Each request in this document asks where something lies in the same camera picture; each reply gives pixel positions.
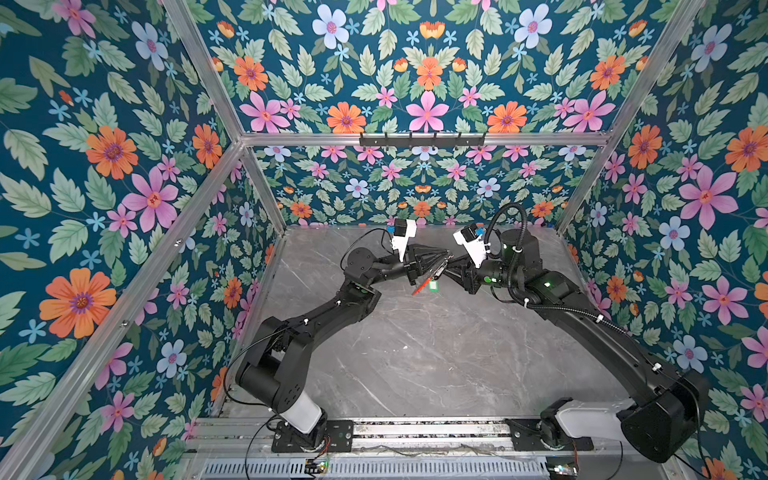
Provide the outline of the metal keyring holder red handle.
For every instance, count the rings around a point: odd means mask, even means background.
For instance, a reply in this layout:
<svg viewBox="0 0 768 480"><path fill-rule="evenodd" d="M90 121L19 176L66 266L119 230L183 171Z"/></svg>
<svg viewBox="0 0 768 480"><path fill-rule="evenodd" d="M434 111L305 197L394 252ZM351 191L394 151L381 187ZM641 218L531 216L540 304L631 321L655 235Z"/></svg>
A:
<svg viewBox="0 0 768 480"><path fill-rule="evenodd" d="M448 253L448 254L442 255L438 260L436 260L435 263L427 269L423 278L417 282L416 288L412 292L412 295L413 296L418 295L431 282L437 281L439 277L442 275L442 273L444 272L444 270L446 269L446 267L448 266L448 263L451 260L451 258L452 258L452 255Z"/></svg>

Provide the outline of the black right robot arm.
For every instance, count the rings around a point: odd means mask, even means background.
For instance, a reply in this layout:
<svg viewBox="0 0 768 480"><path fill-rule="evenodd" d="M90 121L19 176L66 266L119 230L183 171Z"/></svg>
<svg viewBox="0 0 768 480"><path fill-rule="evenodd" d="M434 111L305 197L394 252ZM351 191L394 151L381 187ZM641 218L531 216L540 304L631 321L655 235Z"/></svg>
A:
<svg viewBox="0 0 768 480"><path fill-rule="evenodd" d="M571 440L600 438L629 444L646 459L664 463L699 434L709 381L692 367L653 356L613 323L589 295L564 274L544 267L536 237L525 224L499 235L493 224L470 224L455 232L464 255L446 263L444 274L470 294L487 286L507 293L506 303L538 314L569 334L626 390L620 402L582 402L563 397L540 414L537 433L555 450Z"/></svg>

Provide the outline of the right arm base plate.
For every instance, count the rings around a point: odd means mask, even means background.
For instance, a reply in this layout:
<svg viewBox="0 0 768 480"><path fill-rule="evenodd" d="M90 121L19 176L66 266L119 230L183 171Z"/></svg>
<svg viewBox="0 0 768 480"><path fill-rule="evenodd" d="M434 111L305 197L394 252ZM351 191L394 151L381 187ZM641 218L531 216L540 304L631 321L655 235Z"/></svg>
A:
<svg viewBox="0 0 768 480"><path fill-rule="evenodd" d="M503 422L510 429L513 446L518 451L593 451L589 437L572 438L553 421L540 418L506 418Z"/></svg>

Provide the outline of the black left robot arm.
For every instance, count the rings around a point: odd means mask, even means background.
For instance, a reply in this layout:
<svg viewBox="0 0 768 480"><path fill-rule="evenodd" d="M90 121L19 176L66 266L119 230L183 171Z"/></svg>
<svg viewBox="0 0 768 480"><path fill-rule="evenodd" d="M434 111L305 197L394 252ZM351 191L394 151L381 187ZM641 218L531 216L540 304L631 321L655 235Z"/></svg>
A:
<svg viewBox="0 0 768 480"><path fill-rule="evenodd" d="M407 246L404 254L381 257L364 247L352 250L343 266L344 281L334 297L302 315L287 320L269 317L259 325L234 383L295 432L321 435L327 414L305 392L316 348L374 311L381 298L376 284L405 277L415 285L451 257L446 249L420 244Z"/></svg>

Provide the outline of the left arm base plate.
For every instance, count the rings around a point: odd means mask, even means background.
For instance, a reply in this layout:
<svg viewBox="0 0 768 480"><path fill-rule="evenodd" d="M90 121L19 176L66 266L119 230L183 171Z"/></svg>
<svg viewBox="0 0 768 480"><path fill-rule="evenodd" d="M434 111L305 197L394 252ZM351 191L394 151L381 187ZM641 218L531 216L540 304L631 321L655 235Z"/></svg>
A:
<svg viewBox="0 0 768 480"><path fill-rule="evenodd" d="M275 429L272 453L348 453L352 450L354 422L323 420L307 434L282 420Z"/></svg>

